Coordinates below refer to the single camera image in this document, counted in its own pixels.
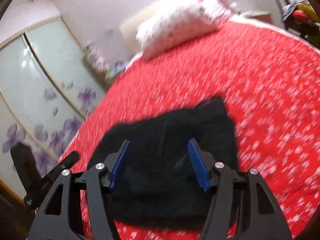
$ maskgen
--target bed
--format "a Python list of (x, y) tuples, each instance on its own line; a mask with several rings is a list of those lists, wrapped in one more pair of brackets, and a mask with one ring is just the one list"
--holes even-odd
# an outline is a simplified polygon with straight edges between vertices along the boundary
[[(240, 169), (255, 167), (297, 236), (320, 203), (320, 52), (272, 25), (233, 16), (220, 30), (152, 60), (137, 59), (79, 129), (63, 157), (80, 153), (85, 171), (102, 136), (219, 93), (235, 121)], [(81, 194), (85, 236), (92, 238)], [(121, 239), (197, 239), (199, 231), (116, 222)]]

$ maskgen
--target wooden floor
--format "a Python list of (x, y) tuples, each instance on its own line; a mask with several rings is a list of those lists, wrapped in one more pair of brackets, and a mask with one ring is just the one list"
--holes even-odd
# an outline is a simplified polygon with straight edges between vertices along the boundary
[(0, 240), (25, 240), (34, 216), (0, 181)]

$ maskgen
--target white pillow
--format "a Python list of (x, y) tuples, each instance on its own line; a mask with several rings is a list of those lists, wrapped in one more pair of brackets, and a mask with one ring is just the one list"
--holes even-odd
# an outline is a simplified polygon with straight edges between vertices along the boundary
[(136, 36), (143, 57), (150, 59), (183, 42), (218, 30), (221, 20), (231, 16), (218, 0), (184, 1), (172, 8), (162, 8), (143, 22)]

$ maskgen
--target blue gripper pad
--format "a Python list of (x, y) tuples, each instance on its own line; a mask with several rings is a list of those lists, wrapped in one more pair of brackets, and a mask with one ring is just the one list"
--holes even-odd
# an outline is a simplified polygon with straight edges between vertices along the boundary
[(188, 141), (188, 154), (199, 185), (204, 191), (208, 191), (210, 189), (208, 171), (198, 149), (199, 146), (194, 139)]
[(116, 164), (115, 166), (113, 167), (112, 169), (112, 172), (111, 172), (111, 180), (110, 180), (110, 186), (109, 188), (111, 189), (114, 189), (115, 188), (115, 185), (118, 183), (119, 180), (122, 179), (122, 176), (124, 174), (124, 171), (125, 171), (125, 167), (126, 167), (126, 164), (127, 164), (127, 149), (130, 145), (130, 141), (124, 141), (124, 143), (122, 144), (119, 152), (119, 157), (118, 159), (116, 160)]

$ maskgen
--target black metal bracket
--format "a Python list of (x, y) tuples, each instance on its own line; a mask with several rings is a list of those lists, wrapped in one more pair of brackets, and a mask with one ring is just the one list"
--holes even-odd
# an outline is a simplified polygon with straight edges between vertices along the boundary
[[(129, 141), (124, 141), (118, 152), (86, 172), (62, 171), (41, 204), (28, 239), (87, 240), (83, 236), (80, 210), (80, 190), (86, 190), (94, 240), (120, 240), (106, 195), (112, 193), (124, 173), (129, 145)], [(201, 151), (194, 139), (188, 143), (188, 154), (200, 186), (205, 191), (216, 192), (200, 240), (226, 239), (234, 189), (241, 192), (241, 202), (237, 233), (231, 239), (292, 239), (277, 200), (256, 169), (231, 170), (216, 162), (210, 153)]]
[(79, 160), (79, 154), (71, 152), (41, 178), (29, 146), (18, 142), (10, 149), (10, 153), (18, 176), (27, 192), (23, 202), (30, 210), (36, 210), (41, 205), (61, 172), (65, 169), (70, 169)]
[(188, 154), (198, 182), (204, 190), (212, 190), (219, 177), (200, 240), (225, 240), (227, 237), (233, 189), (240, 190), (236, 236), (231, 240), (291, 240), (291, 232), (282, 210), (256, 169), (248, 172), (231, 170), (216, 162), (210, 153), (201, 151), (195, 139), (188, 143)]

